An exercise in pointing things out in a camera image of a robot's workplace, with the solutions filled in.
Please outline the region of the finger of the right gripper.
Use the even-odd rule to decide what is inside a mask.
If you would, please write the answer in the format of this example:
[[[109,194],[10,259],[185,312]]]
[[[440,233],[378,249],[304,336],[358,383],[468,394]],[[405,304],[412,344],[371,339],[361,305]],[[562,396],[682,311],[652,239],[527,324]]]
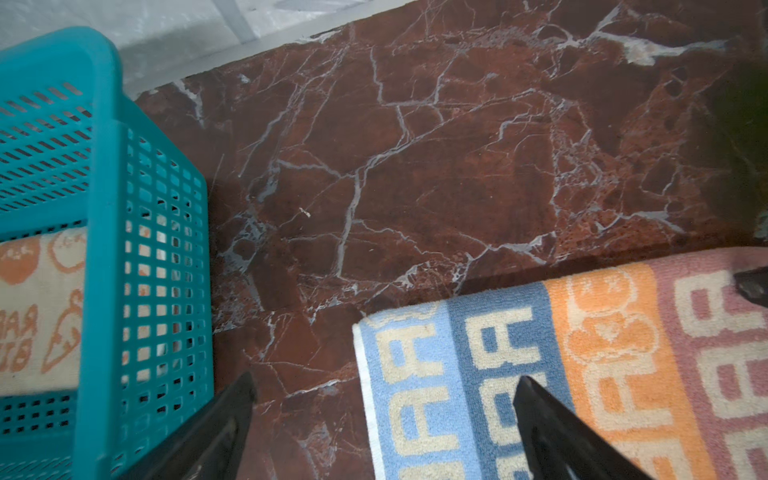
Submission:
[[[768,267],[737,272],[733,275],[739,295],[754,305],[768,307]]]

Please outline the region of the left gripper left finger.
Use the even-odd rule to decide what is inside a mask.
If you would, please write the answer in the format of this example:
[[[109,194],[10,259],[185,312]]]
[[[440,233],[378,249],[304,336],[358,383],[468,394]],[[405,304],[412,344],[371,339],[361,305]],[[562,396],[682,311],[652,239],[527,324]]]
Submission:
[[[123,472],[122,479],[234,479],[257,400],[248,372]]]

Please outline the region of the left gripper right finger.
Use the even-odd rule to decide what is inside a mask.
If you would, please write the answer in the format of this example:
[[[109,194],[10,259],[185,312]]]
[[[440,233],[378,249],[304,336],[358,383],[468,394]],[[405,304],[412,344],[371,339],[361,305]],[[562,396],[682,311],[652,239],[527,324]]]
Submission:
[[[535,479],[650,479],[532,377],[519,380],[513,407]]]

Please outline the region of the striped multicolour rabbit towel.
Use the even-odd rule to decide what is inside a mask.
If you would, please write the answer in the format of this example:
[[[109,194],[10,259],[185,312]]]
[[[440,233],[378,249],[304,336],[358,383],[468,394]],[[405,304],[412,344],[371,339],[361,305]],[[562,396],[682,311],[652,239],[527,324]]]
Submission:
[[[657,479],[767,475],[763,247],[676,255],[387,310],[352,328],[379,479],[527,479],[529,376]]]

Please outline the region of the orange bunny towel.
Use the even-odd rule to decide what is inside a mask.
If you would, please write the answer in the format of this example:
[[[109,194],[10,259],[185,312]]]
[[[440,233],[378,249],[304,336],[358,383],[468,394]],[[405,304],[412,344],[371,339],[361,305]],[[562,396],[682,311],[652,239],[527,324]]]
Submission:
[[[87,229],[1,244],[1,395],[78,387]]]

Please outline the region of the teal plastic basket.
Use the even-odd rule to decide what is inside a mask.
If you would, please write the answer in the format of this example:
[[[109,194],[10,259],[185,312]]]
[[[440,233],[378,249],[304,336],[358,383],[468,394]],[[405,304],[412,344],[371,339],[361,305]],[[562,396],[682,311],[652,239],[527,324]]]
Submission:
[[[116,479],[213,396],[203,175],[124,93],[113,43],[69,27],[1,54],[1,237],[85,227],[56,342],[74,387],[1,399],[5,479]]]

